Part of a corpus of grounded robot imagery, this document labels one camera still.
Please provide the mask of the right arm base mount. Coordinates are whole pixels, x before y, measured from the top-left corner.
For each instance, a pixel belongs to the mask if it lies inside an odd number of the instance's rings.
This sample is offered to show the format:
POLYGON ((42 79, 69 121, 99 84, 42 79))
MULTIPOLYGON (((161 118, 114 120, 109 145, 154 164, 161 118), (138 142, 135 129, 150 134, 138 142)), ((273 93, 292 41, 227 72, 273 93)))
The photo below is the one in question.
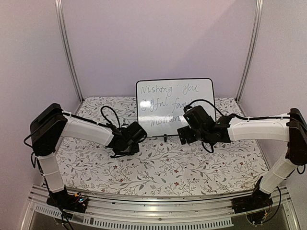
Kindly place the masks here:
POLYGON ((270 194, 255 190, 251 195, 233 198, 231 203, 237 214, 271 206, 273 201, 270 194))

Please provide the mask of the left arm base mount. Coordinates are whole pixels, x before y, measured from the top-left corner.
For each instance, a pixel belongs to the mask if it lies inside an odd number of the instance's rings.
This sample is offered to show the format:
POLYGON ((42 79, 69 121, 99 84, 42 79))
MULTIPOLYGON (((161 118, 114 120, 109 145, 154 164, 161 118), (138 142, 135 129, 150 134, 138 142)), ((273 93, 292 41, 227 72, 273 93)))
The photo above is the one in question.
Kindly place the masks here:
POLYGON ((66 188, 60 192, 50 192, 47 204, 57 207, 61 210, 69 210, 79 213, 85 213, 88 206, 88 196, 82 195, 80 192, 71 195, 66 188))

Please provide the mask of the white whiteboard black frame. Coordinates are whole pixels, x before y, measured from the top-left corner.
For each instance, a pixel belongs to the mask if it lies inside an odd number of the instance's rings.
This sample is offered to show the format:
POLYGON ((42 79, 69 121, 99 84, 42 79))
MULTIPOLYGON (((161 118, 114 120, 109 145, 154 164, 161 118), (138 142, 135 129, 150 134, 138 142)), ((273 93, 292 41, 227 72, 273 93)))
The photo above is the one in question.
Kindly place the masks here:
POLYGON ((136 83, 137 121, 149 137, 177 135, 187 126, 183 117, 188 104, 202 106, 216 119, 213 81, 209 78, 140 80, 136 83))

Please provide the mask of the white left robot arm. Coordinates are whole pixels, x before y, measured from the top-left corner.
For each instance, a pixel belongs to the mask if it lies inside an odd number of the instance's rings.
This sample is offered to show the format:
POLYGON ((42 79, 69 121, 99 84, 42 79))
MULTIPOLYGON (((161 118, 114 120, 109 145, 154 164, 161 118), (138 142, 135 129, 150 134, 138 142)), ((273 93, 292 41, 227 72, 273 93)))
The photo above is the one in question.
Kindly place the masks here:
POLYGON ((64 138, 97 143, 112 149, 113 158, 118 158, 139 152, 139 144, 146 137, 146 131, 138 122, 125 127, 116 127, 110 122, 101 124, 73 115, 64 111, 58 103, 52 103, 31 122, 29 138, 42 175, 53 193, 53 201, 61 208, 67 208, 71 197, 63 191, 65 184, 56 158, 64 138))

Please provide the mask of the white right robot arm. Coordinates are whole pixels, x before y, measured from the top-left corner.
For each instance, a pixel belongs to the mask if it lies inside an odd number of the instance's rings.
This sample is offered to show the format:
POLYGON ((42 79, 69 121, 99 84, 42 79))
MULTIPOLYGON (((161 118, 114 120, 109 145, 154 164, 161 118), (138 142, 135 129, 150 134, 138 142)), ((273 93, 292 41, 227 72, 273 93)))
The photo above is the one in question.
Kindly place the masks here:
POLYGON ((260 178, 255 193, 248 199, 252 209, 258 209, 273 190, 299 166, 307 163, 307 124, 296 108, 287 114, 264 117, 242 117, 236 114, 223 115, 217 121, 196 106, 185 111, 187 126, 177 130, 181 144, 196 141, 213 147, 216 143, 239 140, 276 140, 287 144, 286 152, 273 167, 260 178))

